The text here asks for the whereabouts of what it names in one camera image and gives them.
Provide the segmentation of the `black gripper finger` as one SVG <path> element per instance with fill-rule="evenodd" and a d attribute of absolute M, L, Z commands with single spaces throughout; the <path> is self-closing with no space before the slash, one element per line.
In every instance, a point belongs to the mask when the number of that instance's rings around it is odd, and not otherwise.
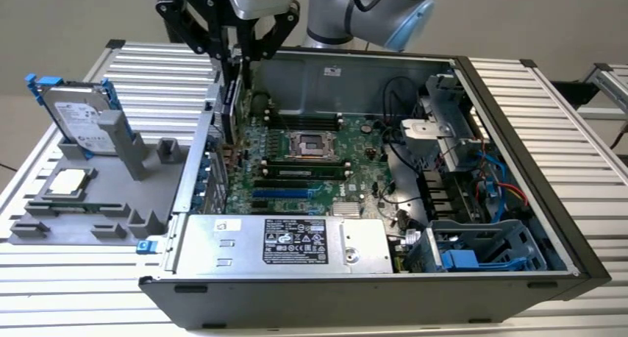
<path fill-rule="evenodd" d="M 268 32 L 256 38 L 255 26 L 259 18 L 247 21 L 243 35 L 243 55 L 247 61 L 269 60 L 285 42 L 300 18 L 300 3 L 292 1 L 288 11 L 273 16 L 273 26 Z"/>
<path fill-rule="evenodd" d="M 229 70 L 224 28 L 211 32 L 207 22 L 185 0 L 157 0 L 155 9 L 167 27 L 196 54 L 207 54 L 223 71 Z"/>

